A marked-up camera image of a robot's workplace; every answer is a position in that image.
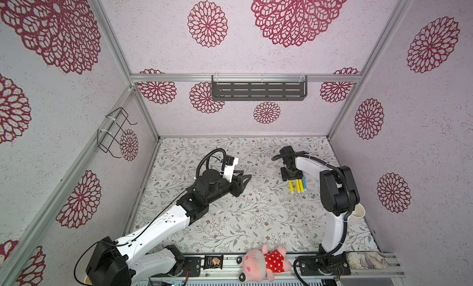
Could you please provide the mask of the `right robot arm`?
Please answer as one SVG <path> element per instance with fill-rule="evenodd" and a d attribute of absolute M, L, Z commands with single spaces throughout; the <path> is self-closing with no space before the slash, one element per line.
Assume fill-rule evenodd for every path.
<path fill-rule="evenodd" d="M 360 195 L 352 170 L 348 166 L 334 166 L 308 152 L 295 152 L 285 146 L 272 158 L 282 160 L 283 181 L 301 180 L 304 175 L 319 176 L 320 201 L 328 212 L 320 256 L 341 255 L 345 251 L 345 240 L 349 218 L 360 203 Z"/>

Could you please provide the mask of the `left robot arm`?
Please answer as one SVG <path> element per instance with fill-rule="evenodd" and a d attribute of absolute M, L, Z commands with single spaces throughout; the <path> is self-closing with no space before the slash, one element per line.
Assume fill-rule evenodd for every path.
<path fill-rule="evenodd" d="M 228 194 L 239 197 L 251 178 L 239 171 L 228 180 L 216 170 L 206 170 L 172 201 L 171 208 L 145 227 L 116 240 L 105 237 L 98 241 L 86 267 L 91 285 L 135 286 L 156 274 L 178 275 L 185 257 L 175 245 L 155 254 L 151 249 L 206 215 L 216 200 Z"/>

